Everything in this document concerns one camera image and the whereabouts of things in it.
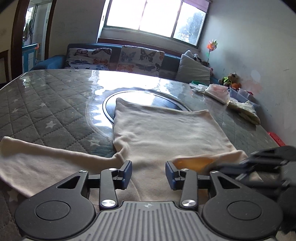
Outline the cream long-sleeve shirt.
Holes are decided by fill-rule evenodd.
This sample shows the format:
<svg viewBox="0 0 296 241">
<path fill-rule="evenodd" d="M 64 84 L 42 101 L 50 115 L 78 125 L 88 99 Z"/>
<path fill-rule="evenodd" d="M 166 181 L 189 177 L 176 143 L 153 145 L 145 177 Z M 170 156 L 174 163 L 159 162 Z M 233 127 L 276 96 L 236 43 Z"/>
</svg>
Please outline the cream long-sleeve shirt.
<svg viewBox="0 0 296 241">
<path fill-rule="evenodd" d="M 117 99 L 113 125 L 116 153 L 100 157 L 45 147 L 4 137 L 1 140 L 1 180 L 25 197 L 31 197 L 70 175 L 120 168 L 132 162 L 132 178 L 119 200 L 177 201 L 165 175 L 165 163 L 200 174 L 221 162 L 247 158 L 226 137 L 207 110 L 179 111 L 133 104 Z"/>
</svg>

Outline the red box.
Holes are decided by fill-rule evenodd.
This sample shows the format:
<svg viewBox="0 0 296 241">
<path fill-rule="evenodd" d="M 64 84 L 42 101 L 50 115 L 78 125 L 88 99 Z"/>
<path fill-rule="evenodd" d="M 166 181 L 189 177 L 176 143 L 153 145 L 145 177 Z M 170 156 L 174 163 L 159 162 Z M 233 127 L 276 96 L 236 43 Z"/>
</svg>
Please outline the red box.
<svg viewBox="0 0 296 241">
<path fill-rule="evenodd" d="M 285 146 L 284 141 L 274 132 L 268 132 L 269 136 L 280 146 Z"/>
</svg>

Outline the clear blue storage box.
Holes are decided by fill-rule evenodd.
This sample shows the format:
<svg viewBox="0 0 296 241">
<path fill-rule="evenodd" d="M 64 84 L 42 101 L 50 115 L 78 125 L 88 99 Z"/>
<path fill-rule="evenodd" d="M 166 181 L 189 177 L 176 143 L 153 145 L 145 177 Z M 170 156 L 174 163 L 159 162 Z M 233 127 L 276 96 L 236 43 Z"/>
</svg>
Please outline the clear blue storage box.
<svg viewBox="0 0 296 241">
<path fill-rule="evenodd" d="M 244 89 L 240 88 L 238 91 L 236 91 L 231 88 L 229 89 L 229 93 L 230 93 L 230 97 L 232 97 L 233 99 L 236 99 L 238 102 L 245 103 L 249 101 L 254 106 L 255 109 L 260 108 L 260 105 L 257 103 L 254 96 Z"/>
</svg>

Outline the grey quilted star tablecloth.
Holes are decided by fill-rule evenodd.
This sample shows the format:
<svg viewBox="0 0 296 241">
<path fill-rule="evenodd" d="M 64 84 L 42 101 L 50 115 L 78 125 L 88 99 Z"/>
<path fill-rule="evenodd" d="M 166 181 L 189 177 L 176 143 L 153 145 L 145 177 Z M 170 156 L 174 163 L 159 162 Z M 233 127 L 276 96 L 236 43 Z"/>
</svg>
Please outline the grey quilted star tablecloth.
<svg viewBox="0 0 296 241">
<path fill-rule="evenodd" d="M 231 144 L 247 157 L 276 147 L 262 126 L 251 124 L 208 96 L 195 94 L 186 83 L 124 72 L 70 69 L 30 71 L 1 89 L 1 140 L 10 137 L 110 158 L 116 153 L 114 120 L 108 120 L 102 104 L 109 95 L 128 89 L 161 92 L 191 111 L 209 111 Z M 26 198 L 1 180 L 1 240 L 21 239 L 14 213 Z"/>
</svg>

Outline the pink plastic package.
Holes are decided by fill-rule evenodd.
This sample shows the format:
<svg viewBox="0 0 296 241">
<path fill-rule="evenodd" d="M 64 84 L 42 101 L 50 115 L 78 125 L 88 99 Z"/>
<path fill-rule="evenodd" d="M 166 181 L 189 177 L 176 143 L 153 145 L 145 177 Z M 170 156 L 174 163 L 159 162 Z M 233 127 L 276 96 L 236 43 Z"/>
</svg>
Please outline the pink plastic package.
<svg viewBox="0 0 296 241">
<path fill-rule="evenodd" d="M 230 93 L 227 86 L 210 84 L 204 93 L 222 104 L 227 104 L 230 101 Z"/>
</svg>

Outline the white crumpled cloth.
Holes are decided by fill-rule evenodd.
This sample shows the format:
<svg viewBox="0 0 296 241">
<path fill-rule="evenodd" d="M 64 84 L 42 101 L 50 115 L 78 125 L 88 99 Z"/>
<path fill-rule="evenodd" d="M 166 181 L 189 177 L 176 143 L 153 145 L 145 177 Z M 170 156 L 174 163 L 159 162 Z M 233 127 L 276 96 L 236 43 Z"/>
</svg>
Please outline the white crumpled cloth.
<svg viewBox="0 0 296 241">
<path fill-rule="evenodd" d="M 194 83 L 189 83 L 189 86 L 191 87 L 191 90 L 195 93 L 204 93 L 205 90 L 208 88 L 208 86 L 206 85 Z"/>
</svg>

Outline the teddy bear in vest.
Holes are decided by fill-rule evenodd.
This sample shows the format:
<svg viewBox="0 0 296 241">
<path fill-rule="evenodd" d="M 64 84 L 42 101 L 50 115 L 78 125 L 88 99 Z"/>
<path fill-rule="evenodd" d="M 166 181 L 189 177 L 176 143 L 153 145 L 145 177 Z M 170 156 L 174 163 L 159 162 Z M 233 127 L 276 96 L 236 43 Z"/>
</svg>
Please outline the teddy bear in vest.
<svg viewBox="0 0 296 241">
<path fill-rule="evenodd" d="M 228 76 L 219 79 L 218 83 L 234 90 L 239 90 L 241 88 L 241 83 L 236 73 L 230 73 Z"/>
</svg>

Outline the grey pillow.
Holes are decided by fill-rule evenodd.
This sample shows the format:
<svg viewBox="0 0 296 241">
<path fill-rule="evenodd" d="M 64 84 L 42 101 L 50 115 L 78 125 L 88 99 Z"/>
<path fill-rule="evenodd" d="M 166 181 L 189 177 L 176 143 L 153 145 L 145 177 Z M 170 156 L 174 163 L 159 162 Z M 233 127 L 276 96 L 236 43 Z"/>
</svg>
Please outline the grey pillow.
<svg viewBox="0 0 296 241">
<path fill-rule="evenodd" d="M 211 71 L 208 67 L 182 54 L 175 80 L 184 83 L 199 81 L 209 85 L 210 74 Z"/>
</svg>

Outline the left butterfly cushion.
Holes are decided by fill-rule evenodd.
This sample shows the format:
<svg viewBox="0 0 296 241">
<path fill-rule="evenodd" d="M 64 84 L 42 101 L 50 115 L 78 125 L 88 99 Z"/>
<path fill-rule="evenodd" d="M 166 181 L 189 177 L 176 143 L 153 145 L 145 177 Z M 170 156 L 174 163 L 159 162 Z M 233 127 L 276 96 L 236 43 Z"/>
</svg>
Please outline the left butterfly cushion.
<svg viewBox="0 0 296 241">
<path fill-rule="evenodd" d="M 109 70 L 110 48 L 69 48 L 65 69 Z"/>
</svg>

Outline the butterfly cushion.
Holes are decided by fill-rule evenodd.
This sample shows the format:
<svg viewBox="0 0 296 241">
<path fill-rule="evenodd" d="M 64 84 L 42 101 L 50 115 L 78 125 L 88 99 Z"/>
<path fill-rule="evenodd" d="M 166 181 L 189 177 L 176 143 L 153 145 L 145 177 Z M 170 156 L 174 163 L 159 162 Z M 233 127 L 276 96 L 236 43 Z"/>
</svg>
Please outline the butterfly cushion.
<svg viewBox="0 0 296 241">
<path fill-rule="evenodd" d="M 158 77 L 164 57 L 164 51 L 124 45 L 116 71 Z"/>
<path fill-rule="evenodd" d="M 109 70 L 110 48 L 69 48 L 65 69 Z"/>
</svg>

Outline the right butterfly cushion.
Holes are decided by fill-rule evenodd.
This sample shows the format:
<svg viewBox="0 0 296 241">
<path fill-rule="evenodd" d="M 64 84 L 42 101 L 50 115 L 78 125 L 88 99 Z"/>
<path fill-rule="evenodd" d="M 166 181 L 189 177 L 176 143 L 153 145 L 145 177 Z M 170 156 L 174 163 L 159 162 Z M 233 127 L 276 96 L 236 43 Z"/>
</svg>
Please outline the right butterfly cushion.
<svg viewBox="0 0 296 241">
<path fill-rule="evenodd" d="M 116 71 L 158 77 L 164 57 L 164 51 L 124 45 Z"/>
</svg>

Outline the panda plush toy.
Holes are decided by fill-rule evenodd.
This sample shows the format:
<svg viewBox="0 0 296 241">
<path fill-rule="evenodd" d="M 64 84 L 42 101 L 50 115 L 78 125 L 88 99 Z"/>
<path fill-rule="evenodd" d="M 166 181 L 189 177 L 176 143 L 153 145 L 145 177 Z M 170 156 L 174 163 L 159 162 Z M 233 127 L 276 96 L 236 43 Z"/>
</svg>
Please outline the panda plush toy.
<svg viewBox="0 0 296 241">
<path fill-rule="evenodd" d="M 201 63 L 201 64 L 204 63 L 204 61 L 199 57 L 198 54 L 196 54 L 196 53 L 193 54 L 190 50 L 187 50 L 184 54 L 185 54 L 186 56 L 192 58 L 193 60 L 195 60 L 195 61 Z"/>
</svg>

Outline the blue white cabinet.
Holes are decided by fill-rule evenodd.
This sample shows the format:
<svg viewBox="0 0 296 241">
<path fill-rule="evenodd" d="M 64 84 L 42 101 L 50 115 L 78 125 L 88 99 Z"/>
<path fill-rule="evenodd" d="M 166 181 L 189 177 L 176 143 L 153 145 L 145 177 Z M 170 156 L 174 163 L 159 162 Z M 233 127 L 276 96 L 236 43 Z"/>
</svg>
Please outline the blue white cabinet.
<svg viewBox="0 0 296 241">
<path fill-rule="evenodd" d="M 37 51 L 39 44 L 22 46 L 22 71 L 29 72 L 37 63 Z"/>
</svg>

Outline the window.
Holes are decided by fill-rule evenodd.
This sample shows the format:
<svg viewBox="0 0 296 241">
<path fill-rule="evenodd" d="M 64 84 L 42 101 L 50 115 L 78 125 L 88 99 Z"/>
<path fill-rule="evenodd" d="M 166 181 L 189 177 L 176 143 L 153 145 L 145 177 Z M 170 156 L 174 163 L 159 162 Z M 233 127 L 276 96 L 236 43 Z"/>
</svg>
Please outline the window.
<svg viewBox="0 0 296 241">
<path fill-rule="evenodd" d="M 110 1 L 104 27 L 197 46 L 212 1 Z"/>
</svg>

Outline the dark wooden door frame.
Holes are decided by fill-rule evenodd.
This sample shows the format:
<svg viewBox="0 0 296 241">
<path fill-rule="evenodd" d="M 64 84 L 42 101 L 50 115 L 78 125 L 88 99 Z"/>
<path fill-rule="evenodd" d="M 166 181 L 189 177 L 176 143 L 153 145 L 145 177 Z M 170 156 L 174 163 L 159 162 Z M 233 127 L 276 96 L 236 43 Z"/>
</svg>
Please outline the dark wooden door frame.
<svg viewBox="0 0 296 241">
<path fill-rule="evenodd" d="M 22 46 L 39 44 L 36 65 L 48 58 L 55 5 L 56 1 L 17 1 L 11 36 L 11 77 L 13 79 L 23 73 Z"/>
</svg>

